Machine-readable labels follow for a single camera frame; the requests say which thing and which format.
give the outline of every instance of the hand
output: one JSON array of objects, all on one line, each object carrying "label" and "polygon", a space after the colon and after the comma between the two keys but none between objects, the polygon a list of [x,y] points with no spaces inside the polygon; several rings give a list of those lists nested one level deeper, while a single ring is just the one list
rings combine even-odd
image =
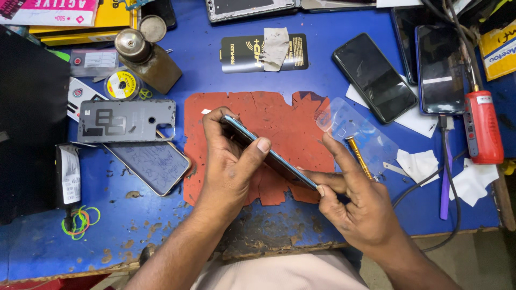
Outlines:
[{"label": "hand", "polygon": [[[342,173],[300,170],[316,184],[321,194],[319,210],[344,236],[346,241],[371,258],[392,245],[406,240],[391,206],[387,188],[367,178],[353,156],[340,142],[325,133],[322,141],[333,154]],[[344,205],[337,194],[346,194]]]},{"label": "hand", "polygon": [[269,153],[271,142],[261,137],[242,151],[225,134],[225,125],[220,123],[224,115],[240,121],[227,107],[214,109],[202,118],[208,147],[207,168],[195,211],[227,227],[240,212],[251,176]]}]

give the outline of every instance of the black phone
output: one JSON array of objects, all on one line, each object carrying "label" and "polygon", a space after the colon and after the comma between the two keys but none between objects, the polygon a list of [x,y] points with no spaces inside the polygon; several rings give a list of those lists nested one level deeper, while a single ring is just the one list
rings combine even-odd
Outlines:
[{"label": "black phone", "polygon": [[464,113],[464,62],[460,40],[452,27],[415,29],[421,111],[426,114]]},{"label": "black phone", "polygon": [[[244,125],[229,115],[222,117],[221,123],[226,125],[223,128],[226,132],[229,133],[229,135],[233,137],[233,140],[240,143],[240,145],[244,147],[248,146],[258,138],[249,130],[247,130]],[[299,170],[290,165],[285,159],[283,159],[273,150],[269,151],[269,154],[265,158],[265,163],[294,185],[316,190],[315,188],[317,187],[317,184],[311,181],[308,177],[304,176],[301,172],[299,172]]]},{"label": "black phone", "polygon": [[391,9],[391,19],[407,82],[417,85],[414,30],[420,25],[435,24],[436,16],[426,7],[394,7]]},{"label": "black phone", "polygon": [[417,104],[417,96],[366,33],[337,48],[332,58],[380,123],[394,121]]}]

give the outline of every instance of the man's right hand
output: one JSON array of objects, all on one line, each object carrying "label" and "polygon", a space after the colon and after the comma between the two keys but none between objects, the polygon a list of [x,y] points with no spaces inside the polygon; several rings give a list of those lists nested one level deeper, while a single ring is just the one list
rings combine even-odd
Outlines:
[{"label": "man's right hand", "polygon": [[[360,165],[329,133],[322,141],[333,154],[342,173],[300,170],[316,184],[321,194],[319,210],[335,225],[346,241],[374,258],[391,246],[407,241],[391,206],[387,188],[367,178]],[[346,194],[343,204],[336,194]]]}]

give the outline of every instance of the pink box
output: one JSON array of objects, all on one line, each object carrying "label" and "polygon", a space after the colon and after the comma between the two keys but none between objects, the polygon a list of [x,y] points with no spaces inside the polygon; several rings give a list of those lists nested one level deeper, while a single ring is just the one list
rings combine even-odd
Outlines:
[{"label": "pink box", "polygon": [[0,0],[0,24],[91,27],[98,6],[99,0]]}]

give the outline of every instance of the plastic bag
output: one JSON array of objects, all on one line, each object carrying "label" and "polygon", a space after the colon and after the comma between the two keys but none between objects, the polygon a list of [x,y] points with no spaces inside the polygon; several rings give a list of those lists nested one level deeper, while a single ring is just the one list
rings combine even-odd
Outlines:
[{"label": "plastic bag", "polygon": [[107,76],[118,67],[118,53],[108,50],[72,50],[70,55],[71,75]]}]

